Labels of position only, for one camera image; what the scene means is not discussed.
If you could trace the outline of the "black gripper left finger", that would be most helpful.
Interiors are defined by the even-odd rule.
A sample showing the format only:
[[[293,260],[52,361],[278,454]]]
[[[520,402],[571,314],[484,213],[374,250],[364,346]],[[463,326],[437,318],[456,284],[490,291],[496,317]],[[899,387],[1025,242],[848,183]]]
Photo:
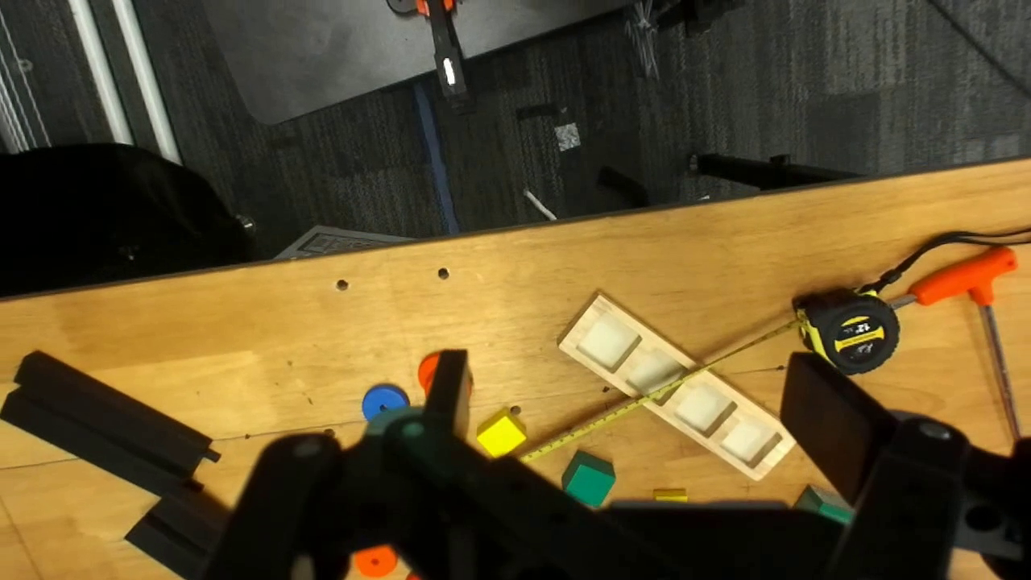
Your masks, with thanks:
[[[451,434],[463,438],[469,421],[469,365],[463,350],[443,350],[426,412]]]

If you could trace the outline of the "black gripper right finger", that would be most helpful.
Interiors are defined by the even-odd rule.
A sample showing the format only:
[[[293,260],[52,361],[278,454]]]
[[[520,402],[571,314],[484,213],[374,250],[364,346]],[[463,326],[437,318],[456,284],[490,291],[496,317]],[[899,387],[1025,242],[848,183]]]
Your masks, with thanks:
[[[785,365],[780,421],[848,503],[859,499],[880,449],[896,431],[896,416],[864,387],[803,350]]]

